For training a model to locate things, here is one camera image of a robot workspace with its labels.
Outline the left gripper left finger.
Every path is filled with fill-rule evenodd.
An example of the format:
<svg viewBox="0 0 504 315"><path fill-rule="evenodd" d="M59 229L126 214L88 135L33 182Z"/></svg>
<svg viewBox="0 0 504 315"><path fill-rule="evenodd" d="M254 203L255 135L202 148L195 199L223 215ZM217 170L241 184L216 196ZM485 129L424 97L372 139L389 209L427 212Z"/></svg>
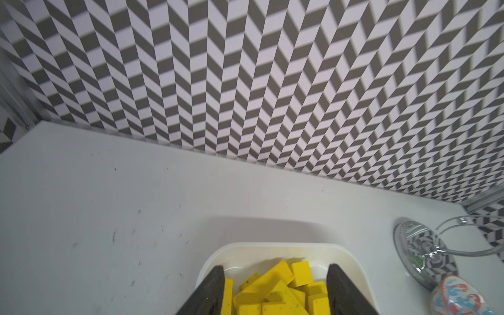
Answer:
<svg viewBox="0 0 504 315"><path fill-rule="evenodd" d="M218 315L224 299L225 276L222 266L214 266L176 315Z"/></svg>

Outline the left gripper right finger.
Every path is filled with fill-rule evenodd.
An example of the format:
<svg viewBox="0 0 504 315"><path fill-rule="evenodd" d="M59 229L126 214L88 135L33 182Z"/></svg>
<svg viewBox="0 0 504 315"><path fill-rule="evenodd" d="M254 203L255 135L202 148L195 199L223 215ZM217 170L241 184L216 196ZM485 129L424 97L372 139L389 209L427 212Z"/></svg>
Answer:
<svg viewBox="0 0 504 315"><path fill-rule="evenodd" d="M332 315L378 315L338 264L329 265L326 286Z"/></svg>

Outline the yellow long block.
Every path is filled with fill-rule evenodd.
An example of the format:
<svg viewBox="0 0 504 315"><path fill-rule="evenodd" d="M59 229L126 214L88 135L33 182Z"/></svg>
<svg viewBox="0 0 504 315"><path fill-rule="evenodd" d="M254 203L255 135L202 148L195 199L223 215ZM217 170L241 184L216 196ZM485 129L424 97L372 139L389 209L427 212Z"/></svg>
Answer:
<svg viewBox="0 0 504 315"><path fill-rule="evenodd" d="M222 302L222 307L221 307L221 311L220 311L221 315L231 315L232 314L233 287L234 287L233 279L226 279L224 281L223 302Z"/></svg>

